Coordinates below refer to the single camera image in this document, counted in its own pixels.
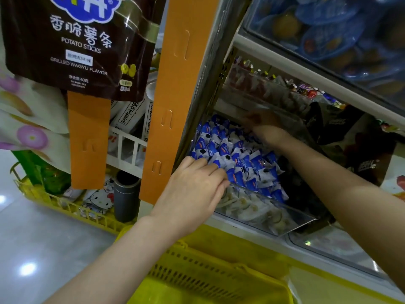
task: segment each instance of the person's right hand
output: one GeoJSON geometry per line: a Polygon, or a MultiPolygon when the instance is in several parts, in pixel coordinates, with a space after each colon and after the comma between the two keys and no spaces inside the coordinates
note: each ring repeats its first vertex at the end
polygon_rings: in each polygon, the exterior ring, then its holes
{"type": "Polygon", "coordinates": [[[263,143],[278,150],[291,135],[282,129],[280,118],[269,109],[248,112],[242,120],[246,128],[253,131],[263,143]]]}
{"type": "Polygon", "coordinates": [[[215,163],[185,157],[150,215],[175,242],[195,231],[214,213],[229,184],[225,170],[215,163]]]}

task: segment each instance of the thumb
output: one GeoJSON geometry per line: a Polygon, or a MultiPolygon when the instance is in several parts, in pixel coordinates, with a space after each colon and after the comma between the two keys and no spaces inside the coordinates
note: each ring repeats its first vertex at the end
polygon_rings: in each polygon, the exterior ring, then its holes
{"type": "Polygon", "coordinates": [[[229,180],[223,180],[220,185],[217,187],[214,196],[208,206],[208,210],[211,213],[214,213],[215,208],[217,207],[218,203],[220,202],[222,196],[224,195],[224,192],[226,190],[226,188],[228,188],[228,186],[230,185],[229,180]]]}

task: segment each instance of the pile of candy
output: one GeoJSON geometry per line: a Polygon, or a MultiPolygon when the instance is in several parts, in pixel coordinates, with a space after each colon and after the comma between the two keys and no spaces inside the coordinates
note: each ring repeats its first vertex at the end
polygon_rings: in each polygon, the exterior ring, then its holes
{"type": "Polygon", "coordinates": [[[253,133],[218,115],[201,126],[191,156],[224,168],[231,183],[279,202],[288,200],[278,175],[283,173],[273,151],[266,151],[253,133]]]}

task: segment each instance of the glossy floor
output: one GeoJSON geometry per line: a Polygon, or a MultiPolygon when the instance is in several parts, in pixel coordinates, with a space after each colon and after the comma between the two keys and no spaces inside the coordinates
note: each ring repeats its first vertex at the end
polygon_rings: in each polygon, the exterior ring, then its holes
{"type": "Polygon", "coordinates": [[[39,304],[109,247],[115,236],[25,199],[0,150],[0,303],[39,304]]]}

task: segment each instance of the gray canister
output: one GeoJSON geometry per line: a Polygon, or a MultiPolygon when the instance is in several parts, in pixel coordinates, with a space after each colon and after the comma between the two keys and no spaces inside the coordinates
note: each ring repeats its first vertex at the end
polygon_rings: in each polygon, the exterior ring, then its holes
{"type": "Polygon", "coordinates": [[[119,171],[114,179],[114,216],[122,223],[132,221],[139,211],[140,178],[119,171]]]}

